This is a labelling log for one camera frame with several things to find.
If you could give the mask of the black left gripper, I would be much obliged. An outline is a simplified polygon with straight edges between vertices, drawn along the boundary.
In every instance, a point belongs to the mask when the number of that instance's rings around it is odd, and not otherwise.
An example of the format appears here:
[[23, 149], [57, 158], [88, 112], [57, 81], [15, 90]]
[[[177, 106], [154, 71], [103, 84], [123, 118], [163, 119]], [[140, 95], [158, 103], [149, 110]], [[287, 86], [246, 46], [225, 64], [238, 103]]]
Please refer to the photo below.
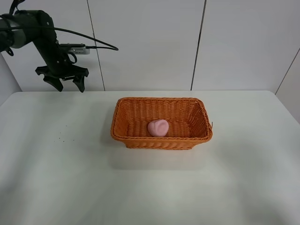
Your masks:
[[60, 49], [60, 44], [57, 43], [36, 43], [35, 47], [46, 63], [45, 66], [37, 67], [35, 70], [38, 75], [45, 75], [44, 82], [62, 92], [63, 85], [60, 79], [73, 79], [73, 83], [79, 91], [81, 93], [85, 91], [84, 78], [88, 77], [89, 71], [86, 68], [76, 66], [75, 62], [70, 60], [69, 55], [74, 55], [73, 53], [63, 51]]

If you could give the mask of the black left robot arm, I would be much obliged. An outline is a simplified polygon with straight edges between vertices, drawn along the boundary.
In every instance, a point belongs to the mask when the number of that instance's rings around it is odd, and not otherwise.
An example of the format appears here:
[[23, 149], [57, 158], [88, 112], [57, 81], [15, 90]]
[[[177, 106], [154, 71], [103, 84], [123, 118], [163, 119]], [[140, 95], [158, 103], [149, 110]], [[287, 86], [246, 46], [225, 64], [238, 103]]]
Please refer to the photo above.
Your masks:
[[14, 15], [3, 14], [0, 17], [0, 50], [13, 56], [13, 49], [19, 49], [33, 43], [45, 62], [45, 66], [37, 67], [37, 75], [44, 75], [44, 82], [58, 91], [63, 90], [62, 81], [71, 80], [84, 92], [84, 79], [88, 77], [86, 68], [76, 66], [77, 48], [84, 44], [60, 44], [54, 29], [52, 18], [42, 10], [21, 10]]

